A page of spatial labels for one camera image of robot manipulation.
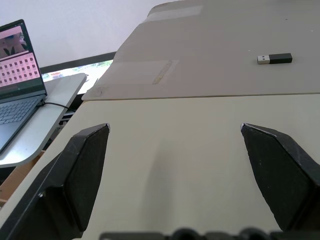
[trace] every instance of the laptop screen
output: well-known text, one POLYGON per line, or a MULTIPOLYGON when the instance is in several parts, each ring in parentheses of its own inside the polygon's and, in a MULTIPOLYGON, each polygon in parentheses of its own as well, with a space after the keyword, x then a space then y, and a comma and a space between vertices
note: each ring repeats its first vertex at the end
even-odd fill
POLYGON ((0 27, 0 100, 45 94, 42 76, 23 20, 0 27))

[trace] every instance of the black cable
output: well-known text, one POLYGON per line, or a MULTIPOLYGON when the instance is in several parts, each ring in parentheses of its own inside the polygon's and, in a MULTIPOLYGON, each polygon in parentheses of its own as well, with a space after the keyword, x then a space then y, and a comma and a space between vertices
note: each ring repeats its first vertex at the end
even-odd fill
POLYGON ((59 103, 54 103, 54 102, 46 102, 46 101, 43 101, 43 102, 41 103, 41 106, 44 106, 44 105, 46 105, 46 104, 56 105, 56 106, 59 106, 59 107, 63 107, 63 108, 65 108, 65 109, 68 109, 69 111, 72 111, 72 112, 74 112, 74 113, 76 112, 75 110, 71 109, 70 107, 61 105, 61 104, 59 104, 59 103))

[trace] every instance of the white wall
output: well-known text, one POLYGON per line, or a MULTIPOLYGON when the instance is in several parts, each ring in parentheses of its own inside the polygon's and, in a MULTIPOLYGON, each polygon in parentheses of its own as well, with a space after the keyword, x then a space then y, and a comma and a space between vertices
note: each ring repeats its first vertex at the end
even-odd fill
POLYGON ((1 0, 0 26, 24 19, 40 67, 115 52, 171 0, 1 0))

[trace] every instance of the desk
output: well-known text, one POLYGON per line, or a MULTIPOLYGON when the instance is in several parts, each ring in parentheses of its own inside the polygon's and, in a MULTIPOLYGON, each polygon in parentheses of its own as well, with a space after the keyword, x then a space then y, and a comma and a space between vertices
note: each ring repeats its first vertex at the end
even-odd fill
POLYGON ((86 102, 0 210, 0 226, 72 135, 110 123, 83 240, 106 231, 169 234, 179 227, 278 230, 256 184, 241 123, 289 134, 320 163, 319 105, 320 94, 86 102))
MULTIPOLYGON (((80 73, 45 82, 48 93, 45 101, 70 106, 86 78, 80 73)), ((0 168, 22 165, 34 159, 66 111, 61 106, 49 104, 40 107, 0 155, 0 168)))

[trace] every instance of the usb receiver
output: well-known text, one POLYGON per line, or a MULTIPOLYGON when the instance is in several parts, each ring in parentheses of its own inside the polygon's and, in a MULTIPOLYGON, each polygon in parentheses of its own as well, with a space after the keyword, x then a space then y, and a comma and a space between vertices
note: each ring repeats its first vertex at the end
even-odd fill
POLYGON ((258 64, 289 64, 292 63, 291 53, 280 53, 258 56, 258 64))

